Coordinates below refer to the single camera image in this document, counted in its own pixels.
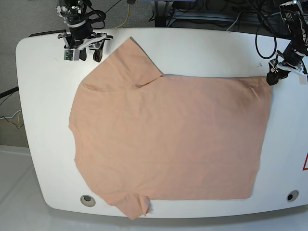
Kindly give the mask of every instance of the red warning sign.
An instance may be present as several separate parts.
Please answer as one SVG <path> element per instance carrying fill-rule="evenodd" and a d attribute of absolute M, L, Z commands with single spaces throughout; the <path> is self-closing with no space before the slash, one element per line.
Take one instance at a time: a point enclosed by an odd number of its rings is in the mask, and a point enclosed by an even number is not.
<path fill-rule="evenodd" d="M 308 153 L 307 153 L 305 164 L 304 164 L 304 167 L 303 167 L 303 171 L 304 170 L 308 170 Z"/>

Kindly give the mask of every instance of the shirt sleeve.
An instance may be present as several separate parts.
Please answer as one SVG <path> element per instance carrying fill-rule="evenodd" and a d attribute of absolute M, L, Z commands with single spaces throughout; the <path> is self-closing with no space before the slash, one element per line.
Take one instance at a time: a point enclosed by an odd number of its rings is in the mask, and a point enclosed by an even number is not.
<path fill-rule="evenodd" d="M 115 192 L 99 195 L 104 201 L 112 206 L 116 206 L 129 219 L 133 220 L 150 211 L 149 198 L 131 192 Z"/>
<path fill-rule="evenodd" d="M 84 87 L 99 91 L 140 88 L 162 76 L 144 51 L 127 39 L 82 81 Z"/>

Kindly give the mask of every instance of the white floor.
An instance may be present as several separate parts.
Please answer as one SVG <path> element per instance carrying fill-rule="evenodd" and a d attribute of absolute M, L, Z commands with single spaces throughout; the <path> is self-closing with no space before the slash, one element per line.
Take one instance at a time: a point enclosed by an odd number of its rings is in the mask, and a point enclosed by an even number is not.
<path fill-rule="evenodd" d="M 308 206 L 222 218 L 133 221 L 56 210 L 44 202 L 28 149 L 0 146 L 0 231 L 306 231 L 307 218 Z"/>

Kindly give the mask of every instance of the metal grommet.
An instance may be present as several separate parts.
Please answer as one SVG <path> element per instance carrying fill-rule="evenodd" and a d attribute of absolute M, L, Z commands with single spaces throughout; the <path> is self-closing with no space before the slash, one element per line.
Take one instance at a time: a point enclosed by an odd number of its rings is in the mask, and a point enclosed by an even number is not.
<path fill-rule="evenodd" d="M 93 197 L 89 196 L 89 195 L 83 195 L 80 198 L 80 201 L 82 202 L 83 205 L 85 205 L 86 207 L 93 207 L 95 206 L 95 200 Z"/>
<path fill-rule="evenodd" d="M 298 195 L 299 195 L 299 191 L 298 190 L 294 190 L 294 191 L 290 192 L 287 195 L 287 202 L 295 201 L 296 198 L 298 197 Z"/>

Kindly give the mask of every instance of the yellow cable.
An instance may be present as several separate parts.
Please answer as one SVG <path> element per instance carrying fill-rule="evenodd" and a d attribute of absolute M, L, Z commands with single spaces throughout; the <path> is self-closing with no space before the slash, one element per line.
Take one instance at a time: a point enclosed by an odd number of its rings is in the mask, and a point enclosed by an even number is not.
<path fill-rule="evenodd" d="M 19 116 L 20 116 L 21 111 L 18 113 L 18 127 L 20 128 L 20 123 L 19 123 Z"/>
<path fill-rule="evenodd" d="M 7 121 L 4 121 L 4 122 L 0 123 L 0 125 L 1 125 L 1 124 L 12 124 L 12 125 L 14 125 L 14 126 L 16 127 L 15 124 L 13 124 L 13 123 L 11 123 L 11 122 L 7 122 Z"/>
<path fill-rule="evenodd" d="M 123 25 L 127 22 L 128 17 L 129 17 L 129 11 L 130 11 L 130 4 L 128 4 L 128 13 L 127 13 L 127 17 L 126 17 L 126 19 L 125 19 L 124 23 L 122 23 L 121 25 L 118 25 L 118 26 L 117 26 L 117 27 L 115 27 L 115 28 L 119 28 L 119 27 L 123 26 Z"/>

